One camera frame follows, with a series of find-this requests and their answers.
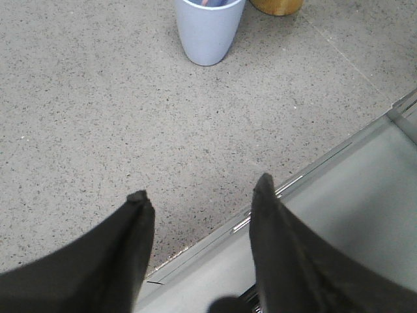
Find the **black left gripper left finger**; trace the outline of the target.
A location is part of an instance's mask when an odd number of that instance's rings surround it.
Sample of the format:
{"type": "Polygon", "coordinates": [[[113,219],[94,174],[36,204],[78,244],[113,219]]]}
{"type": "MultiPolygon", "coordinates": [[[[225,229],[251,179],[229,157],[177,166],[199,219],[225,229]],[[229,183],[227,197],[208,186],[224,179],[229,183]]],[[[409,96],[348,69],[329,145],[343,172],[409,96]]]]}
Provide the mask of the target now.
{"type": "Polygon", "coordinates": [[[2,312],[132,312],[154,240],[147,193],[59,250],[1,274],[2,312]]]}

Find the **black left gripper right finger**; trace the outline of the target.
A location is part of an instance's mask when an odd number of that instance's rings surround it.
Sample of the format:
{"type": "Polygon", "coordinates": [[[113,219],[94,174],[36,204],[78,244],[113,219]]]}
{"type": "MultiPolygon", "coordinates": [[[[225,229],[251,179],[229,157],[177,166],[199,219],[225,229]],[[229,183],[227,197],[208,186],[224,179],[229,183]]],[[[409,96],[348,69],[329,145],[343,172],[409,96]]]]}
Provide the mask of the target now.
{"type": "Polygon", "coordinates": [[[318,236],[277,198],[268,173],[253,189],[250,244],[263,312],[416,311],[416,292],[318,236]]]}

